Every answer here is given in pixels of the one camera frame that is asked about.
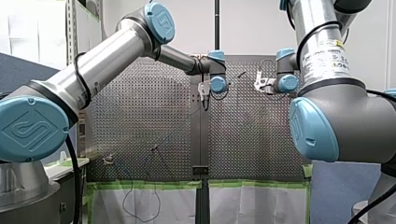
green tape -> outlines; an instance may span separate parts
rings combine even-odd
[[[310,182],[277,182],[259,180],[209,180],[211,189],[240,188],[243,186],[273,189],[307,189]]]
[[[311,193],[312,193],[312,186],[311,184],[309,184],[306,191],[306,214],[305,214],[306,224],[311,223]]]
[[[314,168],[313,164],[304,164],[303,165],[303,170],[304,170],[304,176],[305,178],[311,178],[312,177],[312,170]]]
[[[143,180],[117,180],[108,183],[88,183],[89,189],[200,189],[201,181],[150,182]]]

metal stand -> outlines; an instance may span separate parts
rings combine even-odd
[[[24,201],[23,203],[1,207],[0,223],[61,223],[62,207],[59,189],[60,185],[53,182],[49,185],[49,190],[44,195]]]

perforated metal panel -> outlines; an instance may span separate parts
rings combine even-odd
[[[211,178],[303,179],[303,158],[288,122],[290,98],[254,90],[256,72],[276,76],[275,57],[229,56],[228,96],[212,101],[209,127]],[[246,71],[240,78],[236,76]]]
[[[196,78],[151,60],[133,63],[87,113],[89,181],[146,179],[147,173],[163,181],[192,179],[196,164],[209,164],[210,178],[302,180],[304,161],[290,137],[290,99],[254,90],[260,67],[263,76],[274,77],[275,57],[228,56],[230,93],[211,100],[210,113],[192,116],[201,105]],[[161,155],[150,152],[155,145]],[[110,154],[115,165],[104,166]]]
[[[94,98],[91,110],[90,181],[191,179],[190,78],[183,72],[140,59]],[[160,153],[150,152],[155,146]],[[104,165],[110,154],[115,164]]]

silver arm segment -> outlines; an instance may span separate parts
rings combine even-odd
[[[190,55],[166,45],[155,49],[150,53],[149,57],[161,63],[166,63],[178,68],[186,73],[192,71],[197,64],[196,59],[192,58]]]
[[[78,70],[86,81],[92,97],[119,75],[129,64],[151,51],[149,34],[137,23],[125,23],[111,37],[78,60]],[[73,64],[47,81],[36,81],[50,89],[77,113],[86,103],[86,93],[79,83]]]

blue logo cap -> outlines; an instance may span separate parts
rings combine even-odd
[[[64,143],[69,121],[50,100],[31,96],[0,102],[0,160],[38,161]]]
[[[224,51],[221,49],[210,50],[207,57],[213,60],[225,61]]]
[[[294,145],[309,160],[337,161],[340,150],[332,125],[322,111],[304,97],[290,105],[290,128]]]
[[[283,76],[277,86],[281,92],[287,93],[287,92],[293,92],[296,91],[298,88],[298,78],[294,75],[285,75]]]
[[[215,94],[222,94],[227,91],[228,84],[224,77],[212,77],[210,79],[210,90]]]
[[[294,49],[280,49],[276,53],[276,60],[283,59],[286,56],[289,56],[291,54],[295,53]]]
[[[169,10],[161,3],[148,3],[145,6],[148,28],[161,44],[173,40],[176,33],[175,23]]]

